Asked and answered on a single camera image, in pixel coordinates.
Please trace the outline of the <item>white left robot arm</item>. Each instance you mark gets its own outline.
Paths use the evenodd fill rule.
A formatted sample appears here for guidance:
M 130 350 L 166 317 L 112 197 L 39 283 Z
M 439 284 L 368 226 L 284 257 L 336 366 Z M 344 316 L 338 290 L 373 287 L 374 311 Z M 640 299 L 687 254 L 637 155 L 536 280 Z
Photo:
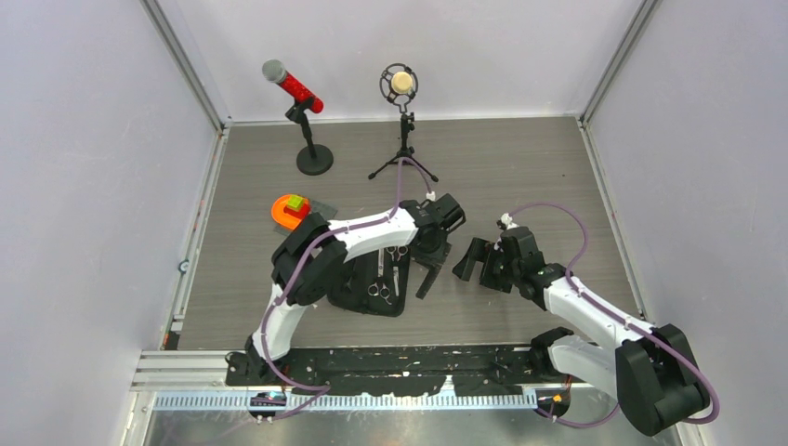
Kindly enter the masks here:
M 251 375 L 264 385 L 283 377 L 283 357 L 307 307 L 340 283 L 346 264 L 405 247 L 415 261 L 439 269 L 451 249 L 449 234 L 465 222 L 464 209 L 449 193 L 421 203 L 403 200 L 384 212 L 350 220 L 307 216 L 272 255 L 269 305 L 244 346 L 252 357 Z

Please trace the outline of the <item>silver thinning scissors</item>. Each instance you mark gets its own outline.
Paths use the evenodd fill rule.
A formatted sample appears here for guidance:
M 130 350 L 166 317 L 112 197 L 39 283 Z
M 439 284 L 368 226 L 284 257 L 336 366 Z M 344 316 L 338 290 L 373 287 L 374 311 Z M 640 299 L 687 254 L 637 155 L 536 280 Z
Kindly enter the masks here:
M 389 306 L 393 305 L 391 300 L 391 290 L 387 286 L 386 278 L 384 277 L 384 271 L 382 269 L 377 271 L 374 282 L 368 286 L 367 294 L 370 296 L 378 296 L 382 298 Z

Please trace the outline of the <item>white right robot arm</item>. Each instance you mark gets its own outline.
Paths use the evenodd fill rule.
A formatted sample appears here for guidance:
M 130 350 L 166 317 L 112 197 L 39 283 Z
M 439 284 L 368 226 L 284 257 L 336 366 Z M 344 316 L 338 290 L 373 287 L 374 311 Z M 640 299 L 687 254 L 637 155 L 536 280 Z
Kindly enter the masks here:
M 699 376 L 685 334 L 656 327 L 608 303 L 548 263 L 526 227 L 504 230 L 495 242 L 475 238 L 453 274 L 469 281 L 481 266 L 483 287 L 519 294 L 571 324 L 532 339 L 530 365 L 543 381 L 571 375 L 614 398 L 640 433 L 654 436 L 707 409 L 712 394 Z

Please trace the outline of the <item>black tool pouch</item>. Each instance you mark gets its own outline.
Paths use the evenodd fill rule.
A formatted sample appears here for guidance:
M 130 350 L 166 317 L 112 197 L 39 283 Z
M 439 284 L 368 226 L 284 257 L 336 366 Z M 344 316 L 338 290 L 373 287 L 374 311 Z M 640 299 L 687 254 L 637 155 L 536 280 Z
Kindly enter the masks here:
M 349 260 L 328 292 L 328 301 L 351 312 L 399 317 L 405 308 L 410 260 L 406 246 L 381 248 Z

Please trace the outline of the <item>silver hair scissors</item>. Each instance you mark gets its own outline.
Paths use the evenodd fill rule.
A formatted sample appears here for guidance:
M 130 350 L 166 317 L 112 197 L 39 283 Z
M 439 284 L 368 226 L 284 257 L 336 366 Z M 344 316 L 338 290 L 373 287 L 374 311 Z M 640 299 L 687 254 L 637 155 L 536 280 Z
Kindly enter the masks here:
M 400 266 L 402 264 L 402 261 L 405 260 L 407 255 L 409 254 L 409 247 L 390 246 L 385 249 L 385 252 L 390 256 L 390 265 L 392 268 L 392 274 L 394 276 L 399 276 Z

